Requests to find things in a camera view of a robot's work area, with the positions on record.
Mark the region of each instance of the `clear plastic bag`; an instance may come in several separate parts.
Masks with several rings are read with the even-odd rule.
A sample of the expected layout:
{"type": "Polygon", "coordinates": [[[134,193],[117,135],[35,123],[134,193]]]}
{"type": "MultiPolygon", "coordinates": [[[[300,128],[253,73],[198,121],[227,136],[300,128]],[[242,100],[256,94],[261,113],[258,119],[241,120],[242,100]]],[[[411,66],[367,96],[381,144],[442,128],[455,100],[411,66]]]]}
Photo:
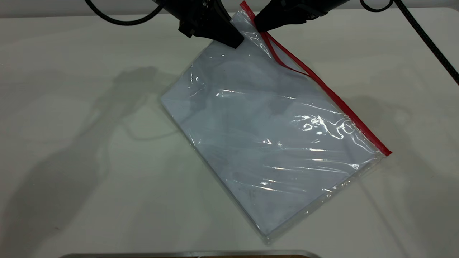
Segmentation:
{"type": "Polygon", "coordinates": [[[244,42],[212,42],[162,103],[270,242],[390,151],[330,89],[279,65],[298,62],[241,6],[244,42]]]}

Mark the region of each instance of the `table surface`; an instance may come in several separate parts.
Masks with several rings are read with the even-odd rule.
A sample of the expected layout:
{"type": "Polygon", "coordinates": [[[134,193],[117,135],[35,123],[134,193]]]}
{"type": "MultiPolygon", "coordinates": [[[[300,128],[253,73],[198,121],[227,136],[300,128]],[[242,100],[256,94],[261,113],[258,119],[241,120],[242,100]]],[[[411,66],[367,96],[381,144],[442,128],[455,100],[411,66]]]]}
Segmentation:
{"type": "MultiPolygon", "coordinates": [[[[412,11],[459,67],[459,13],[412,11]]],[[[394,153],[271,246],[159,102],[209,43],[177,27],[168,14],[128,28],[0,19],[1,257],[459,255],[459,87],[399,10],[336,10],[272,32],[394,153]]]]}

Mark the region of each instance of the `red zipper seal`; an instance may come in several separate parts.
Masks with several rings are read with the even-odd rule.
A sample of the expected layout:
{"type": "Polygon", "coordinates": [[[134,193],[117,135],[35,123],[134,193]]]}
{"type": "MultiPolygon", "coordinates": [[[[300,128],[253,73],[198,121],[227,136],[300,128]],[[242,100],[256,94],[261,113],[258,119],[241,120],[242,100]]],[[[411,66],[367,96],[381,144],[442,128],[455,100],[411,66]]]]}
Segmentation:
{"type": "MultiPolygon", "coordinates": [[[[255,14],[252,12],[250,9],[249,5],[243,1],[240,6],[242,9],[247,13],[249,18],[252,20],[255,19],[255,14]]],[[[267,32],[260,32],[260,35],[262,36],[263,40],[266,43],[266,46],[268,47],[269,51],[273,55],[273,58],[283,67],[290,69],[292,71],[295,71],[297,73],[304,74],[311,79],[313,79],[324,91],[325,93],[338,105],[338,107],[343,110],[343,112],[352,120],[354,121],[355,125],[357,128],[367,137],[371,143],[373,143],[376,148],[378,148],[382,154],[389,156],[392,151],[390,151],[379,139],[376,137],[375,134],[371,132],[371,130],[363,123],[360,118],[352,111],[352,109],[335,93],[333,92],[307,65],[305,65],[300,59],[298,59],[296,56],[294,56],[292,53],[290,53],[284,46],[282,46],[279,42],[277,42],[273,36],[271,36],[267,32]],[[271,45],[271,41],[276,44],[285,54],[287,54],[301,69],[303,69],[306,73],[297,71],[288,65],[284,64],[282,60],[277,56],[276,52],[274,51],[273,46],[271,45]]]]}

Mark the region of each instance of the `plastic bag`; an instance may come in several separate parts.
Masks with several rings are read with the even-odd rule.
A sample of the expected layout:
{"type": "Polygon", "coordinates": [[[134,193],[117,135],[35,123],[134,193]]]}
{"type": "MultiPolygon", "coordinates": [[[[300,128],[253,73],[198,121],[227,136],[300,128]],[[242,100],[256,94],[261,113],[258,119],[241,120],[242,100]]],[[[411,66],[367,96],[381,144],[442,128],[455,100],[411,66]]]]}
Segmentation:
{"type": "Polygon", "coordinates": [[[213,41],[162,103],[270,242],[390,151],[323,82],[287,69],[304,64],[241,6],[244,42],[213,41]]]}

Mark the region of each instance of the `black cable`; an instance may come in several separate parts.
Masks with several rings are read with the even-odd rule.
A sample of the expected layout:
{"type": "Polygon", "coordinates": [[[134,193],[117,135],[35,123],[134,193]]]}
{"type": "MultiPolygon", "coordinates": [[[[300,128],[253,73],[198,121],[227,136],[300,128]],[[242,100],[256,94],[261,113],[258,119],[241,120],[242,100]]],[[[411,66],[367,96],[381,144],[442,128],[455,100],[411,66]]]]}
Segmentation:
{"type": "Polygon", "coordinates": [[[140,18],[138,20],[133,20],[133,21],[120,21],[120,20],[117,20],[117,19],[113,19],[107,15],[105,15],[103,12],[101,12],[93,3],[91,0],[84,0],[89,8],[91,8],[91,10],[97,14],[97,16],[99,16],[100,18],[106,20],[107,22],[109,23],[113,23],[113,24],[116,24],[116,25],[121,25],[121,26],[133,26],[133,25],[138,25],[138,24],[141,24],[141,23],[144,23],[144,22],[147,22],[149,21],[150,19],[152,19],[156,14],[158,14],[162,8],[164,7],[164,4],[166,3],[166,0],[165,1],[162,1],[160,5],[158,5],[158,7],[156,7],[155,10],[153,10],[149,15],[143,17],[143,18],[140,18]]]}
{"type": "Polygon", "coordinates": [[[411,15],[411,13],[408,11],[408,8],[406,8],[405,4],[403,4],[402,0],[390,0],[389,4],[386,7],[383,7],[381,9],[373,9],[369,7],[367,4],[365,4],[364,0],[360,0],[360,3],[362,4],[362,6],[366,10],[371,11],[371,12],[384,11],[385,9],[389,8],[394,2],[398,6],[402,14],[405,16],[405,18],[408,20],[408,22],[411,24],[411,26],[413,26],[414,30],[418,33],[418,35],[424,41],[424,43],[429,47],[429,49],[432,51],[435,57],[440,61],[443,67],[445,67],[445,69],[448,71],[451,77],[453,77],[453,79],[459,85],[459,73],[456,71],[456,69],[454,69],[453,65],[448,61],[448,59],[446,59],[443,53],[435,45],[435,43],[433,43],[430,37],[425,33],[425,31],[422,29],[422,27],[419,25],[419,23],[416,21],[413,15],[411,15]]]}
{"type": "Polygon", "coordinates": [[[391,7],[391,5],[392,5],[393,3],[394,3],[394,0],[390,0],[390,1],[389,1],[389,4],[386,5],[385,7],[381,8],[381,9],[374,9],[374,8],[369,7],[368,4],[366,4],[366,3],[364,2],[364,0],[360,0],[360,4],[361,4],[366,10],[368,10],[368,11],[370,11],[370,12],[381,12],[381,11],[384,11],[385,9],[391,7]]]}

